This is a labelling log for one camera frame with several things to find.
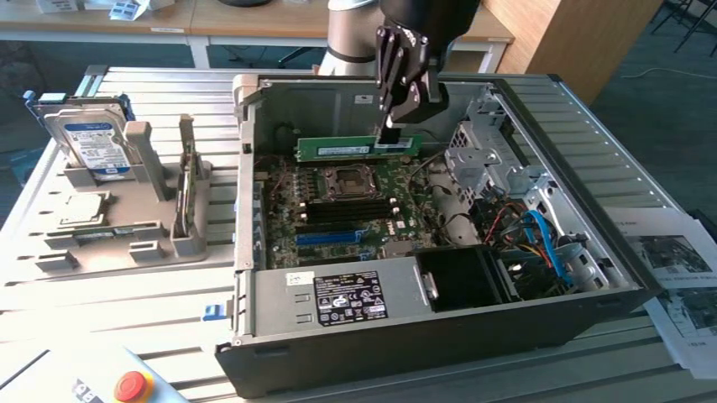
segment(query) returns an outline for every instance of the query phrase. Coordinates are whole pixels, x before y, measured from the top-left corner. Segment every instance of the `white table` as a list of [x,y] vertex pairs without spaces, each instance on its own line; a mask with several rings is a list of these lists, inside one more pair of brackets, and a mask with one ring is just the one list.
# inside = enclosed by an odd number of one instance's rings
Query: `white table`
[[[178,153],[174,122],[194,114],[197,149],[212,172],[214,208],[209,232],[230,241],[236,197],[238,131],[230,96],[240,71],[110,68],[88,77],[78,93],[125,91],[140,120],[156,128],[152,144],[162,160]],[[651,182],[607,130],[559,82],[544,76],[503,76],[603,206],[655,207],[672,200]],[[26,234],[45,192],[55,186],[61,159],[49,145],[0,232],[6,244]],[[232,245],[213,246],[212,255]],[[3,249],[3,257],[10,253]],[[226,321],[200,322],[204,304],[233,292],[233,268],[132,272],[55,282],[30,281],[0,290],[0,382],[42,343],[66,329],[94,332],[125,345],[189,401],[234,403],[233,388],[204,352],[225,334]],[[696,381],[671,361],[643,310],[592,326],[574,341],[472,363],[272,396],[262,401],[349,402],[700,402],[715,401],[717,381]]]

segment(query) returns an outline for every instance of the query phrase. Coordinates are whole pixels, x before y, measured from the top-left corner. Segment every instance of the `sticker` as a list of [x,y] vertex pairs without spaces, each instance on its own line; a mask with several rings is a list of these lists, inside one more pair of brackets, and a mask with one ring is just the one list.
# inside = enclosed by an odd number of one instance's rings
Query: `sticker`
[[399,139],[396,144],[379,144],[376,140],[376,144],[372,146],[376,149],[409,149],[411,145],[413,145],[413,139]]
[[152,32],[168,32],[172,34],[182,34],[184,29],[182,28],[149,28],[149,31]]
[[318,147],[316,153],[318,155],[347,155],[347,154],[368,154],[371,147],[367,145],[353,147]]
[[93,393],[89,389],[89,386],[86,386],[85,383],[78,379],[74,380],[71,393],[77,401],[81,401],[82,403],[102,403],[96,393]]
[[353,97],[353,103],[357,105],[372,103],[372,95],[356,95]]
[[367,271],[313,278],[317,322],[321,326],[385,319],[385,298],[379,273]]
[[312,271],[298,271],[297,273],[286,273],[286,285],[306,285],[313,282]]
[[98,179],[129,171],[129,163],[124,149],[112,141],[114,129],[109,123],[74,123],[65,125],[66,137],[73,143],[85,167]]

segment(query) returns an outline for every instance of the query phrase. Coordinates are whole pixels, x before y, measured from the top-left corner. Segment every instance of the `warning label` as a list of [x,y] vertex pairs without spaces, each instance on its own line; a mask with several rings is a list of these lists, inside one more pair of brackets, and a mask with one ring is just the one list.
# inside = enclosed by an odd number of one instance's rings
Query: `warning label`
[[317,322],[322,326],[388,317],[385,298],[375,271],[313,278]]

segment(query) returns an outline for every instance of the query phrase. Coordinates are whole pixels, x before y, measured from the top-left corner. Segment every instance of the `cpu socket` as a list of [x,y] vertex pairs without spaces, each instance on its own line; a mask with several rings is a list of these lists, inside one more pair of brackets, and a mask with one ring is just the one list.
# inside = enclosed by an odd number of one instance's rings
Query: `cpu socket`
[[379,195],[368,165],[347,165],[322,170],[325,200],[372,199]]

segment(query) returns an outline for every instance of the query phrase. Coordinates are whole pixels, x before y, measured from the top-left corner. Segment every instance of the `paper document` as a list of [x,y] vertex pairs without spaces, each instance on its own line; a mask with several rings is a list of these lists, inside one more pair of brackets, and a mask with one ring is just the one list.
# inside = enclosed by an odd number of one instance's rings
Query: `paper document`
[[149,0],[116,2],[109,10],[109,19],[134,21],[146,11]]
[[717,379],[717,245],[670,208],[606,208],[664,291],[643,305],[674,361]]

